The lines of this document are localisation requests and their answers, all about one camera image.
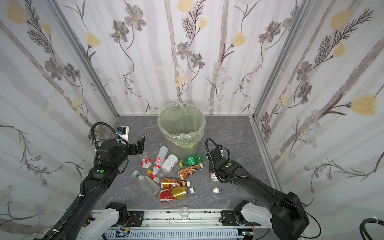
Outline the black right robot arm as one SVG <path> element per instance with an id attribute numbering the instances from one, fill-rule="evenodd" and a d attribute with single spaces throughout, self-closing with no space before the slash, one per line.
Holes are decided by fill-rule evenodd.
<path id="1" fill-rule="evenodd" d="M 255 223 L 271 229 L 281 240 L 297 240 L 310 224 L 310 215 L 304 210 L 299 197 L 292 192 L 285 194 L 251 175 L 241 164 L 224 158 L 216 142 L 206 138 L 207 158 L 212 172 L 220 183 L 231 183 L 264 203 L 264 207 L 242 201 L 234 208 L 234 221 L 239 225 Z"/>

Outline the small red label bottle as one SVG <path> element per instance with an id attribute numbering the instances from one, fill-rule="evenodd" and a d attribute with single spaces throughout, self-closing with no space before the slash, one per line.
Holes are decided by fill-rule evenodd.
<path id="1" fill-rule="evenodd" d="M 153 165 L 152 161 L 149 158 L 144 158 L 144 159 L 141 160 L 141 166 L 142 166 L 143 169 L 148 169 L 152 165 Z"/>

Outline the clear water bottle red label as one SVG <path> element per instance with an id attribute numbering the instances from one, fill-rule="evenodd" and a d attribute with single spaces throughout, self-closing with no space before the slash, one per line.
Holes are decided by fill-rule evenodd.
<path id="1" fill-rule="evenodd" d="M 219 181 L 215 173 L 211 173 L 211 180 L 215 182 Z"/>

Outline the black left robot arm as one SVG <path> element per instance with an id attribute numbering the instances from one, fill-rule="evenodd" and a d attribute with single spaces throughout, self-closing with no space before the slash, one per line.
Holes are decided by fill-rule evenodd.
<path id="1" fill-rule="evenodd" d="M 104 140 L 100 145 L 95 136 L 97 126 L 105 126 L 116 136 Z M 104 122 L 94 123 L 90 134 L 95 145 L 96 155 L 93 168 L 80 183 L 80 192 L 60 220 L 42 237 L 43 240 L 75 240 L 93 207 L 115 178 L 121 174 L 119 167 L 128 156 L 144 152 L 145 138 L 135 144 L 129 143 L 128 130 L 118 127 L 116 130 Z"/>

